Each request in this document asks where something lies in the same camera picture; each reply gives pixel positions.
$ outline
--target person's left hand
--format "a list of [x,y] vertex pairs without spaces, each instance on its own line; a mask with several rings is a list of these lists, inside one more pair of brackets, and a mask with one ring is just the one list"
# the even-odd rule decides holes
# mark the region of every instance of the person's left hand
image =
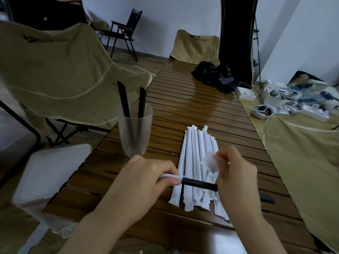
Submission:
[[165,188],[180,184],[174,177],[159,180],[165,172],[179,175],[172,161],[135,155],[122,168],[93,213],[106,221],[117,216],[127,229],[148,212]]

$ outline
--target black bag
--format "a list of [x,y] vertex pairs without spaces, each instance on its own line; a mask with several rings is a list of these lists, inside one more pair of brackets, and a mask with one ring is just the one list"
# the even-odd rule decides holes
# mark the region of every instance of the black bag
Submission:
[[212,62],[200,62],[192,75],[205,85],[216,87],[224,94],[234,92],[241,81],[231,77],[231,73],[227,66],[215,66]]

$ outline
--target person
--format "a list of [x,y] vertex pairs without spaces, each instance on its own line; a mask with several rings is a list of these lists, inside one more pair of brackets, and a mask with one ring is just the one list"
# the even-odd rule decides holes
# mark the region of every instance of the person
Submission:
[[[234,146],[219,150],[216,181],[221,203],[248,254],[286,253],[273,227],[261,213],[257,168],[244,160]],[[96,209],[78,224],[59,253],[109,253],[116,241],[140,220],[174,177],[159,180],[162,173],[178,175],[171,161],[134,156],[124,166]]]

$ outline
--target baseboard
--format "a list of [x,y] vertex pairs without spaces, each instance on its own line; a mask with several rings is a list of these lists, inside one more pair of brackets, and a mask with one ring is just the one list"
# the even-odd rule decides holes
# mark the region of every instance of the baseboard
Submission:
[[[110,45],[108,46],[108,50],[111,51],[112,48],[113,48],[113,46],[110,46]],[[114,51],[115,52],[122,52],[122,53],[125,53],[125,54],[129,55],[129,51],[127,49],[124,49],[124,48],[115,47]],[[149,58],[149,59],[158,59],[160,61],[167,61],[168,60],[168,58],[166,58],[166,57],[152,55],[152,54],[148,54],[148,53],[144,53],[144,52],[137,52],[136,51],[136,54],[137,54],[137,56],[144,57],[144,58]]]

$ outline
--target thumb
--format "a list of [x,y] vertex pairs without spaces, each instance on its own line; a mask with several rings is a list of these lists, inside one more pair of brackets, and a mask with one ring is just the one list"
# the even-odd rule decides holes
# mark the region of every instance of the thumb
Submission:
[[155,198],[158,198],[162,192],[170,186],[180,185],[180,181],[174,177],[165,177],[159,180],[154,187],[153,194]]
[[226,176],[228,175],[228,171],[230,169],[230,166],[228,164],[228,161],[225,159],[225,157],[221,154],[214,154],[214,159],[219,165],[219,175]]

